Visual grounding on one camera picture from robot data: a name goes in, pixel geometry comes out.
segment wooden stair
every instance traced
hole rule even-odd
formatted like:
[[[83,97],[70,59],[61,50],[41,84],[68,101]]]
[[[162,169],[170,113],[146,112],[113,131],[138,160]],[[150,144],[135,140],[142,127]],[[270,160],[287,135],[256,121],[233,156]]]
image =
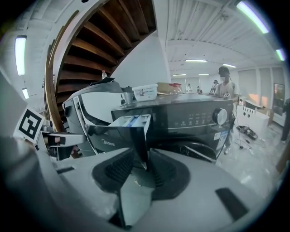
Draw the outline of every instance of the wooden stair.
[[[55,80],[59,116],[62,103],[74,92],[110,76],[142,40],[156,30],[151,0],[109,0],[85,21],[71,41]]]

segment label sticker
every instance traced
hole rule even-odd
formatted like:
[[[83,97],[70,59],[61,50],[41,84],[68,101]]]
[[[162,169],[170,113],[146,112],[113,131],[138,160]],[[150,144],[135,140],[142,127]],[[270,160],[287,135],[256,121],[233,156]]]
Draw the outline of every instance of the label sticker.
[[[38,112],[26,108],[20,117],[16,130],[24,138],[36,144],[44,117]]]
[[[218,140],[220,137],[221,137],[221,133],[220,133],[220,132],[215,133],[215,134],[214,134],[214,139],[213,139],[213,140]]]
[[[226,138],[227,138],[227,131],[224,131],[224,132],[221,133],[221,136],[219,138],[218,145],[217,145],[217,150],[219,150],[219,149],[221,149],[223,147],[223,145],[226,142]]]

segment white ceiling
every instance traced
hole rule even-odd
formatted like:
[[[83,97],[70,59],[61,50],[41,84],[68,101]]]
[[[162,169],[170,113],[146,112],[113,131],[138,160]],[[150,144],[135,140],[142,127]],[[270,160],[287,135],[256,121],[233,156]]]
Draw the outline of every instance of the white ceiling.
[[[29,99],[26,101],[36,111],[44,110],[42,83],[48,46],[69,17],[86,6],[81,0],[38,0],[19,16],[0,44],[1,70],[21,97],[24,98],[22,88],[28,89]],[[15,62],[15,38],[18,35],[27,35],[23,76],[18,76]]]
[[[234,2],[169,0],[165,50],[171,75],[217,74],[224,63],[237,68],[280,63],[262,32]],[[186,59],[208,62],[188,63]]]

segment ceiling light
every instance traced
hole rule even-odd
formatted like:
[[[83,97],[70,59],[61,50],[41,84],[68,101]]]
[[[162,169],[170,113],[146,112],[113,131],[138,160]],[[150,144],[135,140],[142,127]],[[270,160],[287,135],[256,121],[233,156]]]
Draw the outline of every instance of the ceiling light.
[[[246,16],[250,18],[254,22],[254,24],[257,25],[257,27],[261,30],[263,34],[268,33],[269,30],[267,27],[263,24],[261,19],[254,13],[254,11],[246,5],[244,2],[239,2],[237,5],[237,8],[240,9]]]
[[[27,92],[27,88],[23,88],[22,89],[22,93],[23,93],[25,99],[28,99],[29,98],[29,95],[28,95],[28,92]]]
[[[236,66],[230,65],[230,64],[226,64],[224,63],[223,66],[227,66],[227,67],[231,67],[231,68],[236,68]]]
[[[186,60],[186,62],[207,62],[207,60]]]
[[[19,76],[25,74],[24,68],[24,53],[25,53],[25,43],[26,36],[17,36],[15,39],[15,59],[16,59],[16,67],[17,73]]]
[[[284,61],[284,60],[285,60],[284,51],[283,51],[282,49],[277,49],[276,52],[277,52],[277,54],[278,54],[280,60],[281,60],[281,61]]]

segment control knob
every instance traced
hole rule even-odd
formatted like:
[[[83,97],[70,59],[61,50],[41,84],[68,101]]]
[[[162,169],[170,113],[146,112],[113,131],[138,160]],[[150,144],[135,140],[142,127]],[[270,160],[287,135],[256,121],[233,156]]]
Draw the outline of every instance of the control knob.
[[[213,121],[215,123],[218,123],[219,125],[222,125],[227,120],[227,111],[222,108],[215,109],[213,112]]]

